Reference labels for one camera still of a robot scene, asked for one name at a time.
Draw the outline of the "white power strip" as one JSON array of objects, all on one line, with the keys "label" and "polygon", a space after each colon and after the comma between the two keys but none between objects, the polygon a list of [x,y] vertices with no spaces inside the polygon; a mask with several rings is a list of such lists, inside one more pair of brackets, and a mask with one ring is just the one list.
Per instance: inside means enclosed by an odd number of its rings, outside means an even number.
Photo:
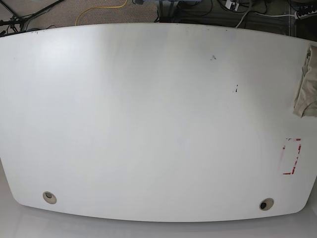
[{"label": "white power strip", "polygon": [[299,10],[296,11],[295,13],[295,18],[301,20],[301,19],[316,16],[316,15],[317,15],[317,5],[313,4],[313,5],[308,5],[308,6],[299,8]]}]

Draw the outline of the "black tripod legs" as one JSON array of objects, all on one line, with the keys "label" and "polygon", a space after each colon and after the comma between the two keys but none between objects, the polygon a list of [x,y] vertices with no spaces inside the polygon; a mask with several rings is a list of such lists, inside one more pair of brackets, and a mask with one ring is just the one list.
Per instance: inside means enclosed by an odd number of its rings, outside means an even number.
[{"label": "black tripod legs", "polygon": [[64,2],[64,0],[57,0],[53,2],[52,4],[38,10],[35,13],[28,14],[25,16],[19,16],[13,9],[11,9],[3,0],[0,1],[0,5],[3,6],[9,13],[12,14],[12,17],[8,21],[1,20],[0,26],[4,27],[6,26],[6,30],[2,30],[0,32],[1,37],[5,37],[8,35],[14,35],[19,33],[25,33],[27,31],[27,28],[29,26],[29,23],[42,16],[43,14],[46,14],[50,10],[52,10],[56,5]]}]

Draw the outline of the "beige T-shirt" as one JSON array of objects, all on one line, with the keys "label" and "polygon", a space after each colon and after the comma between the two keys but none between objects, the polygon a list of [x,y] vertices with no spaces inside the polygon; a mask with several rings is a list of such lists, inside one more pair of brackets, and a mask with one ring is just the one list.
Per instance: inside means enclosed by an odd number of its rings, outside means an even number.
[{"label": "beige T-shirt", "polygon": [[309,46],[302,66],[302,76],[295,93],[293,114],[299,117],[317,116],[317,48]]}]

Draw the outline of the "red tape rectangle marker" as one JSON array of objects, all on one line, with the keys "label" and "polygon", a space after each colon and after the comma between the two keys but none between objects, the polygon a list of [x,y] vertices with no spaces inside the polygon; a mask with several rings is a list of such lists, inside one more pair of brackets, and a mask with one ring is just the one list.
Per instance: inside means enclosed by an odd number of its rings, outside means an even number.
[{"label": "red tape rectangle marker", "polygon": [[283,175],[292,175],[299,159],[301,151],[301,139],[287,138],[283,147],[280,171]]}]

